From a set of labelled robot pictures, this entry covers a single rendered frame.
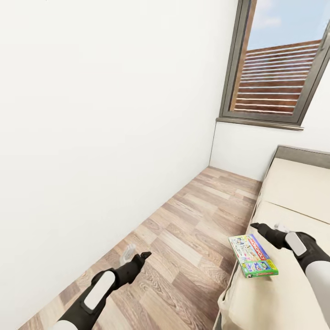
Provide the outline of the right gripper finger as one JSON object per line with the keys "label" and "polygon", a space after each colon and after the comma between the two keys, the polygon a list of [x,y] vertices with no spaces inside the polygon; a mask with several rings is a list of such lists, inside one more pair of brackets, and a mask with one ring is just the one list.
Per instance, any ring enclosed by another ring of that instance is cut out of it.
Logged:
{"label": "right gripper finger", "polygon": [[255,229],[259,229],[260,224],[258,222],[255,222],[255,223],[251,223],[250,226],[253,227],[253,228],[255,228]]}

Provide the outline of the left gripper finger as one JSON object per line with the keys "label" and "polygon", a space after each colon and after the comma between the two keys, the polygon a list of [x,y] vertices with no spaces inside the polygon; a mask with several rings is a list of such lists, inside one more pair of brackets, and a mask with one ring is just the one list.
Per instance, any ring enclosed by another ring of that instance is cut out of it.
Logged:
{"label": "left gripper finger", "polygon": [[144,260],[144,262],[145,262],[145,260],[147,259],[147,257],[149,257],[150,255],[152,254],[152,252],[151,251],[148,251],[148,252],[142,252],[141,253],[141,258]]}

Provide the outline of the board game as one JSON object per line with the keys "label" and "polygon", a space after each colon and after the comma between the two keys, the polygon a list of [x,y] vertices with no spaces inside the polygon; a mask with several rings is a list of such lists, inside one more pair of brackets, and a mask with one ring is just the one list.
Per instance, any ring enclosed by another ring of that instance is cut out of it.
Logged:
{"label": "board game", "polygon": [[228,237],[228,240],[246,279],[279,275],[276,265],[273,264],[253,233],[249,236],[245,234]]}

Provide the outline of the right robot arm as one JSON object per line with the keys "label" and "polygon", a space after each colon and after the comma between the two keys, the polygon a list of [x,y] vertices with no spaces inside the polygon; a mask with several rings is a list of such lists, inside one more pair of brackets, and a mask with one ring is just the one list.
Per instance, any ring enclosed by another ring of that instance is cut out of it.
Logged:
{"label": "right robot arm", "polygon": [[325,321],[330,328],[330,256],[311,235],[291,231],[283,223],[275,223],[271,229],[265,223],[251,223],[277,249],[293,250],[304,274],[313,289]]}

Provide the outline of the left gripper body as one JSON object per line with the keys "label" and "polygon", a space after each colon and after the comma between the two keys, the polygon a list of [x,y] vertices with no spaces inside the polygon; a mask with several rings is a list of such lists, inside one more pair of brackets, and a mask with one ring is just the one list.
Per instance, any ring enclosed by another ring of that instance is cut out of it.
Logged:
{"label": "left gripper body", "polygon": [[129,283],[129,285],[134,281],[134,279],[136,279],[136,276],[139,274],[143,266],[144,260],[138,253],[135,254],[133,259],[129,263],[122,266],[127,272],[127,283]]}

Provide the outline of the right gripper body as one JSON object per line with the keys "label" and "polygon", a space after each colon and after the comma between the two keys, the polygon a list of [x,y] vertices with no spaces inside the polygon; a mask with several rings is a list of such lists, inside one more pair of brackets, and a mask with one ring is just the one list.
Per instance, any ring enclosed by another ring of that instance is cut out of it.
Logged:
{"label": "right gripper body", "polygon": [[262,235],[267,241],[269,241],[273,246],[275,246],[277,249],[281,250],[282,247],[280,245],[278,245],[276,238],[275,238],[277,232],[280,232],[280,231],[271,229],[265,223],[259,223],[259,224],[260,224],[260,227],[257,229],[257,232],[260,235]]}

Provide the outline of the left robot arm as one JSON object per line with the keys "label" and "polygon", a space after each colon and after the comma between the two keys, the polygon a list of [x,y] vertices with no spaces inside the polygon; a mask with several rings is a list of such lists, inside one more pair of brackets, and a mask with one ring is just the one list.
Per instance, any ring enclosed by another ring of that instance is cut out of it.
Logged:
{"label": "left robot arm", "polygon": [[151,251],[137,253],[130,260],[135,248],[133,243],[127,246],[120,257],[121,267],[98,274],[50,330],[92,330],[106,305],[106,298],[125,283],[130,285],[152,254]]}

